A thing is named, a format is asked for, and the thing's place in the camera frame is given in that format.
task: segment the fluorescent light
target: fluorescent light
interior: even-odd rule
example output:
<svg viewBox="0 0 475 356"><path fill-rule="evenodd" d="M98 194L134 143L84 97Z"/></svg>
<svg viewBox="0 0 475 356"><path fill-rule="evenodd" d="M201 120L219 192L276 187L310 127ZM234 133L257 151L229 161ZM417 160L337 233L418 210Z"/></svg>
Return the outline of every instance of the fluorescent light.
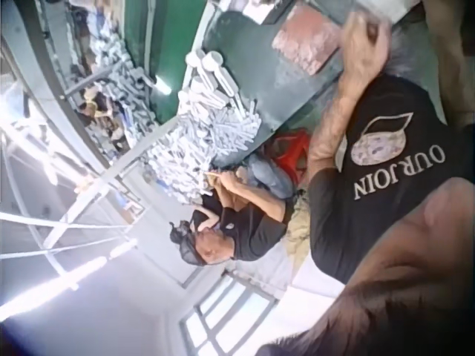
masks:
<svg viewBox="0 0 475 356"><path fill-rule="evenodd" d="M157 83L155 83L155 88L164 93L165 95L171 94L171 88L166 84L163 79L159 76L155 76L157 78Z"/></svg>
<svg viewBox="0 0 475 356"><path fill-rule="evenodd" d="M29 312L49 302L89 274L102 268L107 263L105 257L98 257L62 277L55 278L39 286L28 289L3 306L0 306L0 322L13 315Z"/></svg>
<svg viewBox="0 0 475 356"><path fill-rule="evenodd" d="M54 168L47 162L43 163L43 167L45 169L46 177L50 183L52 185L58 185L58 176L56 175Z"/></svg>
<svg viewBox="0 0 475 356"><path fill-rule="evenodd" d="M122 256L125 252L130 251L133 247L137 246L137 239L132 239L122 245L118 245L114 250L111 251L110 258L116 258Z"/></svg>

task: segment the window frame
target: window frame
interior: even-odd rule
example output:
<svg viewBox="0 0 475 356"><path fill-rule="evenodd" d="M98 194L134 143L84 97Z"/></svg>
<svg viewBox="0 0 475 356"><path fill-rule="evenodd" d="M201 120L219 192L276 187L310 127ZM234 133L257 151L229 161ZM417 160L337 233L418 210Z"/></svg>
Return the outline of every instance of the window frame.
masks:
<svg viewBox="0 0 475 356"><path fill-rule="evenodd" d="M216 301L211 304L209 309L202 313L200 310L200 305L210 297L217 288L219 288L220 284L224 281L225 278L231 278L232 281L227 286L220 296L216 299ZM243 293L239 296L239 298L232 304L231 308L224 314L224 316L216 323L213 328L209 328L206 323L206 317L220 304L220 302L228 295L228 293L236 286L236 284L241 284L245 287ZM232 347L229 352L224 352L221 348L220 344L218 343L216 337L220 333L220 331L224 328L224 326L243 308L249 298L257 294L262 298L269 301L269 305L262 311L259 315L257 320L252 324L249 330L239 339L238 342ZM208 342L210 342L213 348L216 350L218 356L228 356L233 355L239 348L244 345L244 343L254 334L257 328L262 324L262 322L266 319L269 315L271 310L275 308L278 304L278 299L273 297L271 294L266 293L262 289L258 288L257 286L252 285L249 281L234 276L233 274L225 272L222 277L211 287L211 289L205 294L205 296L192 308L192 310L180 321L180 331L182 333L183 339L186 345L186 351L188 356L195 356L198 355L198 352L203 348ZM194 346L191 335L189 334L188 328L186 326L186 321L196 313L197 316L200 318L200 322L205 330L206 339L198 346Z"/></svg>

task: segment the neck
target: neck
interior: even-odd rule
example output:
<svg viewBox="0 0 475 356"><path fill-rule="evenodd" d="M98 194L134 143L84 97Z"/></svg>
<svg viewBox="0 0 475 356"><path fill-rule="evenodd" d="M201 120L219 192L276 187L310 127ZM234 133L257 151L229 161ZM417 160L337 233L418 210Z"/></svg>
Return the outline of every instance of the neck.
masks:
<svg viewBox="0 0 475 356"><path fill-rule="evenodd" d="M235 240L232 237L225 237L224 244L226 249L229 251L230 256L233 257L235 255Z"/></svg>

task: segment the green wall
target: green wall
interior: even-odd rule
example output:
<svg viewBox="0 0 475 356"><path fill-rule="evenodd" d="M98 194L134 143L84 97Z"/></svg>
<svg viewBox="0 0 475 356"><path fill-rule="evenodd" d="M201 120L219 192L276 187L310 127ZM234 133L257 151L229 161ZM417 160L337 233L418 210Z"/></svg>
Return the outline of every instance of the green wall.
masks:
<svg viewBox="0 0 475 356"><path fill-rule="evenodd" d="M178 108L177 92L185 75L185 55L206 6L206 0L157 0L151 40L150 72L160 76L172 89L170 96L153 97L151 102L161 123ZM136 65L143 66L147 0L126 0L124 36Z"/></svg>

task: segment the red stool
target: red stool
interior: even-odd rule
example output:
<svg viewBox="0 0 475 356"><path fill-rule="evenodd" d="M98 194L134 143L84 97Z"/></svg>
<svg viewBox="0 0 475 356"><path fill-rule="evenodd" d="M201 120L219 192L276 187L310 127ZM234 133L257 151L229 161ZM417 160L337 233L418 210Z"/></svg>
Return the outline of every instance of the red stool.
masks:
<svg viewBox="0 0 475 356"><path fill-rule="evenodd" d="M272 151L281 153L271 158L289 174L295 185L300 184L307 171L309 146L310 137L305 129L280 134L272 142Z"/></svg>

